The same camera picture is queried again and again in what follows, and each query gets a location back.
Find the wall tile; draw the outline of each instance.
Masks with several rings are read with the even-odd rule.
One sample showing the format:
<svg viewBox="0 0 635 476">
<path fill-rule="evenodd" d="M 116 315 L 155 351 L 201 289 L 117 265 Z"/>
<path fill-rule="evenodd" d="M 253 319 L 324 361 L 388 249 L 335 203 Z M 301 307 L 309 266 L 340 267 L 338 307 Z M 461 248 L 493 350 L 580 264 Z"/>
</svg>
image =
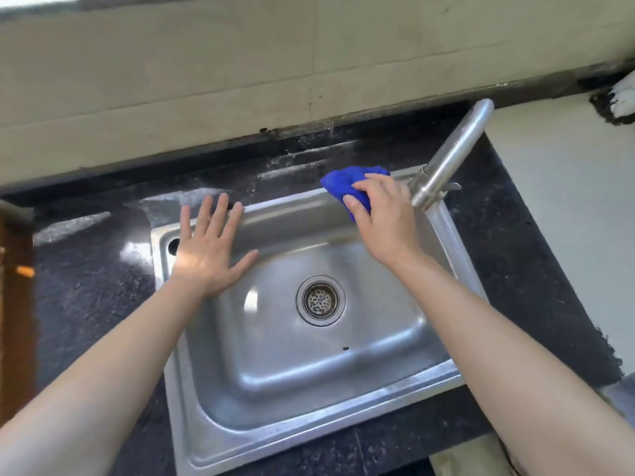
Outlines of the wall tile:
<svg viewBox="0 0 635 476">
<path fill-rule="evenodd" d="M 634 0 L 319 0 L 318 72 L 635 20 Z"/>
<path fill-rule="evenodd" d="M 312 79 L 311 119 L 389 106 L 635 55 L 635 25 L 518 40 Z"/>
<path fill-rule="evenodd" d="M 0 129 L 0 184 L 309 121 L 307 79 Z"/>
<path fill-rule="evenodd" d="M 0 126 L 311 72 L 314 0 L 190 0 L 0 23 Z"/>
</svg>

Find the metal pipe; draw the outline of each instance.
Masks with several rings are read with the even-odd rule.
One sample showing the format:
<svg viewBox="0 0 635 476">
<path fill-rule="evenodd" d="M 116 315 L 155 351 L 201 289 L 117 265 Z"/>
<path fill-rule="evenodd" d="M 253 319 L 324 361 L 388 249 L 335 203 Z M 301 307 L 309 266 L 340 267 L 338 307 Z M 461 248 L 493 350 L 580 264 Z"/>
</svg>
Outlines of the metal pipe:
<svg viewBox="0 0 635 476">
<path fill-rule="evenodd" d="M 493 112 L 494 103 L 489 98 L 476 102 L 467 112 L 432 160 L 408 183 L 413 206 L 427 210 L 434 202 L 443 198 L 449 190 L 446 187 L 449 178 L 483 135 Z"/>
</svg>

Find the blue microfiber cloth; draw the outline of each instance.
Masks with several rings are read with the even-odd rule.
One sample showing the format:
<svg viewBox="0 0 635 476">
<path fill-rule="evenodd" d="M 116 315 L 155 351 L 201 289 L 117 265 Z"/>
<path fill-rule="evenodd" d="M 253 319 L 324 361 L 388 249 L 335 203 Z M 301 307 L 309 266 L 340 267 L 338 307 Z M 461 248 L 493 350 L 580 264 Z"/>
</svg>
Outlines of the blue microfiber cloth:
<svg viewBox="0 0 635 476">
<path fill-rule="evenodd" d="M 364 180 L 364 174 L 382 174 L 382 175 L 390 175 L 391 173 L 386 170 L 384 167 L 346 167 L 342 170 L 334 170 L 329 172 L 320 180 L 322 186 L 329 192 L 332 196 L 334 196 L 337 200 L 342 202 L 344 196 L 346 194 L 352 195 L 356 199 L 358 199 L 366 210 L 370 212 L 370 199 L 366 195 L 366 192 L 362 192 L 361 190 L 357 190 L 352 187 L 353 183 L 359 182 L 360 180 Z M 355 221 L 355 217 L 351 214 L 351 220 Z"/>
</svg>

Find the drain strainer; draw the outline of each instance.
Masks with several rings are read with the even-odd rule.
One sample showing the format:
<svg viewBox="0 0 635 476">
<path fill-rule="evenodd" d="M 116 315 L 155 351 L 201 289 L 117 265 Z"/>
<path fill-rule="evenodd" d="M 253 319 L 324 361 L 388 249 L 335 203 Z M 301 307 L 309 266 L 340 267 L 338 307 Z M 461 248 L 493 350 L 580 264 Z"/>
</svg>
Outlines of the drain strainer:
<svg viewBox="0 0 635 476">
<path fill-rule="evenodd" d="M 298 312 L 309 324 L 328 326 L 342 316 L 346 299 L 335 279 L 316 275 L 300 286 L 296 304 Z"/>
</svg>

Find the granite countertop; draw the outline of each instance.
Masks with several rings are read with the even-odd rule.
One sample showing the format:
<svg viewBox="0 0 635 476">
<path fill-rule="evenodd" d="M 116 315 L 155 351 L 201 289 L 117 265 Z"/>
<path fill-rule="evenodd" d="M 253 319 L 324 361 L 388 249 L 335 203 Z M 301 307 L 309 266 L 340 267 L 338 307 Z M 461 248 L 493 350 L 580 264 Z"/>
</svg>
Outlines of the granite countertop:
<svg viewBox="0 0 635 476">
<path fill-rule="evenodd" d="M 208 156 L 205 162 L 199 154 L 196 171 L 175 171 L 169 164 L 145 167 L 147 181 L 132 183 L 138 178 L 119 174 L 95 181 L 110 190 L 39 204 L 39 387 L 154 292 L 150 228 L 176 222 L 180 200 L 200 201 L 205 193 L 224 190 L 232 201 L 251 204 L 317 188 L 320 177 L 336 168 L 380 164 L 395 170 L 422 164 L 459 118 L 412 112 L 358 122 L 278 140 L 274 150 L 231 149 L 242 160 L 233 165 L 214 166 L 226 157 Z M 449 194 L 446 203 L 490 303 L 591 386 L 619 380 L 620 360 L 584 312 L 487 137 L 454 180 L 463 190 Z M 463 386 L 227 474 L 374 476 L 490 431 Z M 163 379 L 113 473 L 175 473 Z"/>
</svg>

